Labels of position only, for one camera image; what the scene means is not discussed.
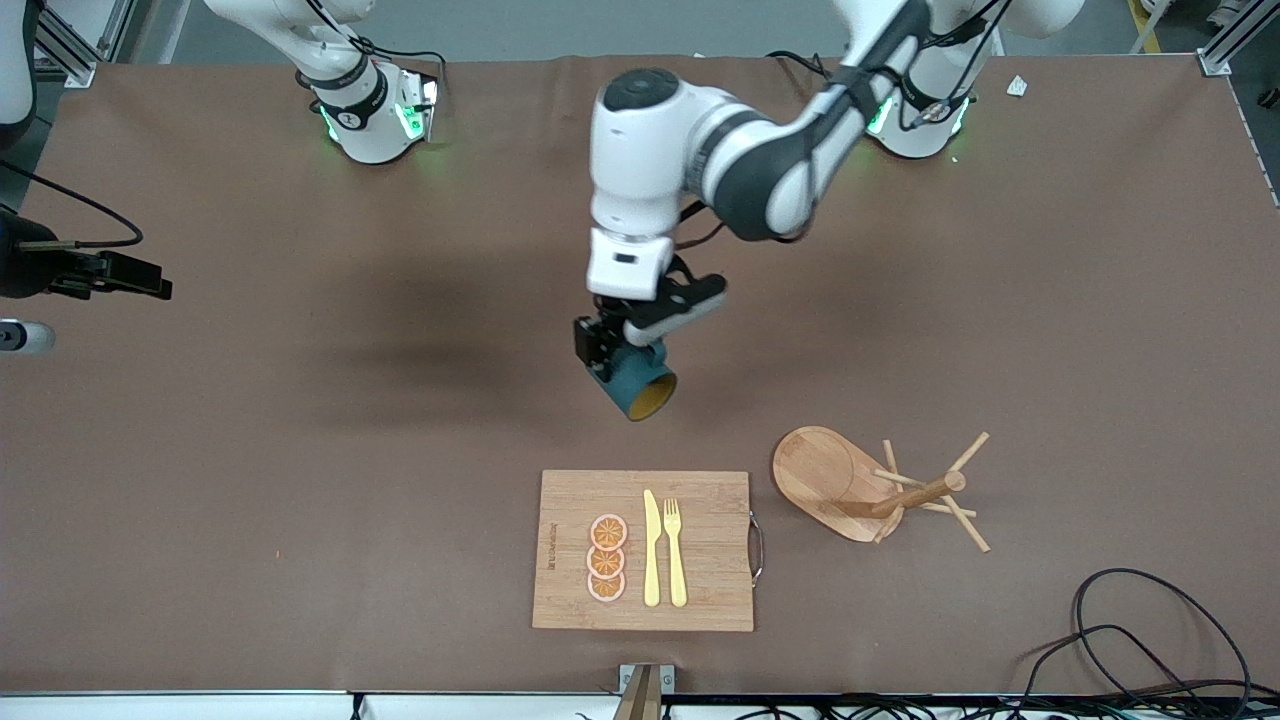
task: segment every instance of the orange slice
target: orange slice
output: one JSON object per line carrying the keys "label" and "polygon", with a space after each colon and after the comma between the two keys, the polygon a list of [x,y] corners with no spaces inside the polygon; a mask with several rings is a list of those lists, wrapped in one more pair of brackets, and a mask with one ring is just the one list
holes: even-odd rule
{"label": "orange slice", "polygon": [[617,550],[627,541],[627,524],[609,512],[591,523],[591,544],[600,550]]}
{"label": "orange slice", "polygon": [[586,551],[586,570],[602,580],[617,578],[626,562],[627,559],[622,555],[621,550],[593,547]]}
{"label": "orange slice", "polygon": [[625,589],[627,589],[626,575],[609,579],[596,578],[595,575],[586,577],[586,592],[591,593],[591,597],[600,602],[613,602],[622,597],[622,591]]}

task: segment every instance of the yellow floor tape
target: yellow floor tape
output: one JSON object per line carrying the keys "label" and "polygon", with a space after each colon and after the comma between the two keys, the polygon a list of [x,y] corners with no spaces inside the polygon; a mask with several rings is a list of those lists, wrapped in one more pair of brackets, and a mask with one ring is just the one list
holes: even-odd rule
{"label": "yellow floor tape", "polygon": [[[1142,6],[1142,0],[1129,0],[1129,13],[1133,15],[1133,24],[1138,27],[1138,35],[1142,35],[1142,28],[1147,26],[1151,13]],[[1156,40],[1156,33],[1151,33],[1142,49],[1147,53],[1160,53],[1160,41]]]}

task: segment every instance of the wooden cutting board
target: wooden cutting board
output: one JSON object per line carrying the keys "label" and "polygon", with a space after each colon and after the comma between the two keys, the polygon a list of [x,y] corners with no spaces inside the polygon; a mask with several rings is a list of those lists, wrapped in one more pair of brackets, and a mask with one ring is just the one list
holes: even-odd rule
{"label": "wooden cutting board", "polygon": [[[680,501],[680,550],[689,603],[671,605],[668,538],[658,541],[662,602],[644,603],[644,491]],[[588,630],[751,632],[755,610],[748,560],[746,473],[544,470],[534,578],[534,626]],[[586,553],[591,523],[613,512],[627,523],[626,589],[613,602],[591,597]]]}

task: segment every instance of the black joint cap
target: black joint cap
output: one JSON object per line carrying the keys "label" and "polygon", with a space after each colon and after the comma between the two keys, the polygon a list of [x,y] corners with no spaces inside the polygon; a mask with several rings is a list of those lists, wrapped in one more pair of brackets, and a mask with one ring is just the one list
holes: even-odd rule
{"label": "black joint cap", "polygon": [[604,108],[643,110],[667,101],[680,88],[680,78],[662,68],[628,70],[613,78],[604,88]]}

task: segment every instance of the knife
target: knife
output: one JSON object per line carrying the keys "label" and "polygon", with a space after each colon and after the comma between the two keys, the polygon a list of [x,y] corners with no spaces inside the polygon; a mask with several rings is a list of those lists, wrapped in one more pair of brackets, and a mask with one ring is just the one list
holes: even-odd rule
{"label": "knife", "polygon": [[658,589],[658,538],[662,537],[662,515],[658,514],[658,501],[652,491],[644,491],[644,603],[657,607],[662,601]]}

